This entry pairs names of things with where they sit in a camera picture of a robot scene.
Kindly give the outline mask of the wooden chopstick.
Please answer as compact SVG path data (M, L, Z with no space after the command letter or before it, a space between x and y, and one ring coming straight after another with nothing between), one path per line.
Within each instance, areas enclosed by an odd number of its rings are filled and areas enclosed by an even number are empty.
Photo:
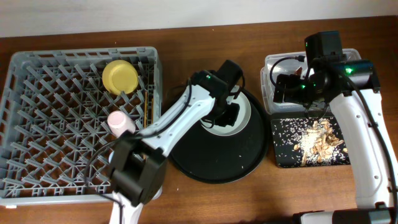
M154 115L155 115L155 98L153 97L151 99L151 105L150 105L150 124L154 123Z
M145 101L144 101L144 118L143 118L143 127L147 127L147 114L148 114L148 92L145 92Z

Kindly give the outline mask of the food leftovers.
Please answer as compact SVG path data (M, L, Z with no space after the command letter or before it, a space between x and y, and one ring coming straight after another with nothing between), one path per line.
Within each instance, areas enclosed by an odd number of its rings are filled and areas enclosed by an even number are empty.
M293 145L300 152L300 167L349 164L345 141L338 136L337 124L322 118L309 122L298 130Z

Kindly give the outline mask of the yellow bowl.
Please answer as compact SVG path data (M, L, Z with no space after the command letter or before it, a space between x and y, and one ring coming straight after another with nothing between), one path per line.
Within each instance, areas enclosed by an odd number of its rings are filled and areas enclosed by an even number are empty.
M114 95L132 93L138 86L138 72L125 60L115 60L105 66L102 73L104 87Z

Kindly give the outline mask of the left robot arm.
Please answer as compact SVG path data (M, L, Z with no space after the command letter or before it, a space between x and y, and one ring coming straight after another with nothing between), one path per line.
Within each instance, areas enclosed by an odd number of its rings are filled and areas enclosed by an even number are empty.
M112 201L110 223L137 223L145 204L161 193L167 158L176 143L196 123L209 121L208 132L232 136L247 124L244 108L236 102L243 90L243 71L226 60L217 71L195 72L181 97L158 121L138 133L127 128L129 117L118 120L117 139L95 152L113 148L107 176L113 190L103 198Z

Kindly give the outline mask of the brown gold snack wrapper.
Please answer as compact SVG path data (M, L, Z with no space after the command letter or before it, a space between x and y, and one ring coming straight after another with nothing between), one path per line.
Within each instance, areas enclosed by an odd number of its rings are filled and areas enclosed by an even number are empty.
M295 75L301 76L302 74L302 67L299 67L298 69L296 69L296 71L294 72Z

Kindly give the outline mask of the pink plastic cup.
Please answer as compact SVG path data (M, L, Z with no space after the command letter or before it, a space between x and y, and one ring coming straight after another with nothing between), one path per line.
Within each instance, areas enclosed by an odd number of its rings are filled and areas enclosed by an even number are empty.
M136 125L133 120L122 111L113 111L107 118L108 126L112 134L119 138L125 131L134 133Z

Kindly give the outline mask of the grey round plate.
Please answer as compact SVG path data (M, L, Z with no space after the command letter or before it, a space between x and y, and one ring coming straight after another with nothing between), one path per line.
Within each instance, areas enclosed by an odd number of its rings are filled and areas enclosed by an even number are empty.
M201 125L211 134L217 136L232 136L240 133L248 124L251 118L251 104L247 96L241 91L237 98L234 96L227 97L228 106L239 106L236 120L233 125L221 126L220 124L207 123L201 120Z

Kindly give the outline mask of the blue plastic cup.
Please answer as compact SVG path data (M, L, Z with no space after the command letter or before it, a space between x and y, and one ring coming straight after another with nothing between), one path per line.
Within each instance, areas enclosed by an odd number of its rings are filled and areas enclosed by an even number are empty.
M113 158L113 155L114 155L114 152L111 152L110 155L109 155L109 157L108 157L109 163L111 163L112 158Z

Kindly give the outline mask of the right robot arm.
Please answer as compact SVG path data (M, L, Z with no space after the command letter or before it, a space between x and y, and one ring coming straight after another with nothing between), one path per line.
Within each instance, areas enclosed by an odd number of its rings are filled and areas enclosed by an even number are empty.
M282 84L269 79L284 101L310 108L324 101L340 126L354 174L355 209L305 212L297 223L397 223L397 159L386 129L381 85L369 60L348 60L337 31L305 38L307 63L303 78L289 76Z

